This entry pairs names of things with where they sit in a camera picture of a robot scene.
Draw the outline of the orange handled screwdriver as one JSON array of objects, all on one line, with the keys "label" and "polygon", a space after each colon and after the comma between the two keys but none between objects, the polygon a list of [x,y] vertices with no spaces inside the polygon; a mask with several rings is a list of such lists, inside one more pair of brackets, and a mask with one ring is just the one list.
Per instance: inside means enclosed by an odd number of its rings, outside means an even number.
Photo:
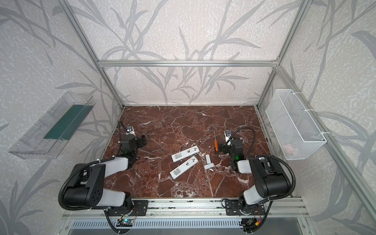
[{"label": "orange handled screwdriver", "polygon": [[219,151],[219,146],[218,146],[218,142],[217,142],[217,139],[216,139],[215,131],[214,131],[214,150],[215,150],[216,153]]}]

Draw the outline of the white battery cover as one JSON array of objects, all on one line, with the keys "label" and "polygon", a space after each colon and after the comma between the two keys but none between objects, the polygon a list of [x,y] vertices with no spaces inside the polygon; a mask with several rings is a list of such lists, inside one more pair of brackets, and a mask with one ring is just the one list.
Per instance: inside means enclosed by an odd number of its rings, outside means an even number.
[{"label": "white battery cover", "polygon": [[204,166],[205,169],[210,169],[212,167],[214,167],[213,163],[210,163],[210,164],[207,164],[207,165]]},{"label": "white battery cover", "polygon": [[211,163],[211,159],[210,159],[210,155],[209,154],[206,154],[206,162],[207,162],[207,164]]}]

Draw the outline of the plain white remote control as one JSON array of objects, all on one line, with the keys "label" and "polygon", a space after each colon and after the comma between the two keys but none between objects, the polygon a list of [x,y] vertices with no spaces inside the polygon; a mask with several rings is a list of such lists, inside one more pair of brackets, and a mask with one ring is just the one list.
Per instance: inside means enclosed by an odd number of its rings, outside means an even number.
[{"label": "plain white remote control", "polygon": [[200,150],[199,150],[199,147],[198,146],[193,146],[193,147],[190,147],[186,150],[183,150],[181,152],[178,152],[176,154],[173,154],[171,157],[172,157],[172,160],[173,162],[178,162],[184,158],[187,158],[187,157],[190,157],[190,156],[193,156],[197,153],[199,153]]}]

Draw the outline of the white remote with coloured buttons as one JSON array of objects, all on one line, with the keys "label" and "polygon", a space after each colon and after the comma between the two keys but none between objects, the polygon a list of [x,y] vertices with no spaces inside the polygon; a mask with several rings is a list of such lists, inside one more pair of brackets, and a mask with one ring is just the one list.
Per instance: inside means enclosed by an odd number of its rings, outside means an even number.
[{"label": "white remote with coloured buttons", "polygon": [[192,168],[194,165],[198,163],[198,159],[195,156],[192,156],[188,160],[186,160],[184,163],[180,164],[177,168],[172,170],[170,172],[171,177],[175,180],[179,176],[181,176],[183,173],[188,171],[190,168]]}]

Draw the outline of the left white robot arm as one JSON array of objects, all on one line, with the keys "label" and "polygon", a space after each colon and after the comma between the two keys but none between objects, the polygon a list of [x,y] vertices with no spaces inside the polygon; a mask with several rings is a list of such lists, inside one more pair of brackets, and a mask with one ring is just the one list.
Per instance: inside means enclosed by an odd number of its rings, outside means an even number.
[{"label": "left white robot arm", "polygon": [[133,209],[130,194],[105,189],[104,180],[130,169],[138,157],[138,149],[146,145],[145,135],[128,134],[120,141],[120,156],[76,164],[59,192],[60,206],[70,211],[104,207]]}]

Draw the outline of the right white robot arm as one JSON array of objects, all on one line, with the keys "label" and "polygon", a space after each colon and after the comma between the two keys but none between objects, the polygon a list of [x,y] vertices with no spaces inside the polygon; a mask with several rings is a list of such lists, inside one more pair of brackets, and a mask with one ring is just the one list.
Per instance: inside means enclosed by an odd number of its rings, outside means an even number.
[{"label": "right white robot arm", "polygon": [[296,187],[292,168],[274,155],[246,157],[241,139],[228,140],[231,144],[215,144],[216,153],[229,154],[231,167],[242,174],[252,174],[254,185],[239,198],[239,208],[246,210],[290,196]]}]

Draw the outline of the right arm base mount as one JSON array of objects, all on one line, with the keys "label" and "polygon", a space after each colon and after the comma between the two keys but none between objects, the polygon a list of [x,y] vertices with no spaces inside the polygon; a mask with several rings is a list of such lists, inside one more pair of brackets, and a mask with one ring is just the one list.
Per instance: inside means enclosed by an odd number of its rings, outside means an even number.
[{"label": "right arm base mount", "polygon": [[240,209],[239,202],[237,200],[232,199],[222,199],[221,200],[222,207],[226,210],[227,216],[241,216],[241,215],[250,215],[251,213],[243,212]]}]

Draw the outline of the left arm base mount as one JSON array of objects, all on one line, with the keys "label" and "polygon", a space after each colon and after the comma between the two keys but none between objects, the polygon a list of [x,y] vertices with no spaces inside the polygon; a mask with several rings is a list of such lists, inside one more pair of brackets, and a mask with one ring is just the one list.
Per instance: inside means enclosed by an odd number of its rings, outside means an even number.
[{"label": "left arm base mount", "polygon": [[146,216],[148,200],[133,200],[129,207],[110,207],[109,216]]}]

